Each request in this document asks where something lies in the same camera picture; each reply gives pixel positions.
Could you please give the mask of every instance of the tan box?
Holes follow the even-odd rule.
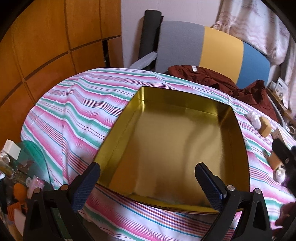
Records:
[[[266,117],[260,116],[261,128],[259,129],[259,133],[263,137],[267,137],[271,133],[271,124],[269,119]]]

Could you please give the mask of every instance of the plastic bag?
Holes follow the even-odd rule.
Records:
[[[261,128],[260,116],[258,116],[254,111],[247,114],[247,119],[252,123],[252,126],[259,130]]]
[[[280,184],[286,179],[286,170],[282,167],[279,167],[274,171],[274,180]]]
[[[26,185],[28,187],[27,191],[27,197],[28,199],[31,199],[33,192],[35,188],[44,188],[44,181],[41,180],[39,177],[36,177],[35,175],[33,176],[33,179],[30,180],[31,178],[27,178],[26,180]]]

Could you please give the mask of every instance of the hand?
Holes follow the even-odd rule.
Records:
[[[294,207],[294,205],[296,205],[296,203],[294,202],[290,202],[288,204],[285,204],[281,207],[281,211],[280,211],[280,215],[278,220],[276,220],[275,225],[276,226],[282,226],[284,223],[284,220],[289,217],[289,212],[291,211],[291,209]],[[279,229],[274,229],[272,230],[272,235],[276,236],[278,234],[278,232],[281,230],[281,228]]]

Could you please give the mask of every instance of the gold tin box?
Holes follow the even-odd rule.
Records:
[[[202,96],[141,87],[102,144],[98,184],[146,205],[216,213],[195,179],[204,162],[225,184],[249,191],[247,152],[233,109]]]

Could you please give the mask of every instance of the blue grip pad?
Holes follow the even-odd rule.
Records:
[[[73,194],[71,207],[74,210],[74,212],[83,208],[87,198],[89,197],[99,177],[100,166],[95,165]]]
[[[223,194],[218,190],[214,182],[210,179],[204,169],[197,165],[195,168],[195,177],[204,191],[207,199],[209,200],[213,209],[222,212],[223,206]]]

